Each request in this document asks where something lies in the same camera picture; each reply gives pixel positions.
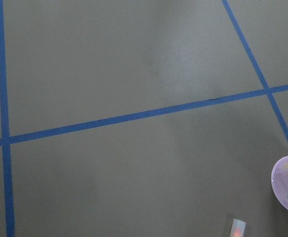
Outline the orange highlighter pen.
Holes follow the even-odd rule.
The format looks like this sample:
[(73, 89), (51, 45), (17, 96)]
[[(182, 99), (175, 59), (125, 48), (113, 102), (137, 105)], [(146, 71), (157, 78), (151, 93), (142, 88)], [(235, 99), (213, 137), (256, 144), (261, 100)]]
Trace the orange highlighter pen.
[(239, 219), (233, 219), (229, 237), (243, 237), (245, 229), (246, 222)]

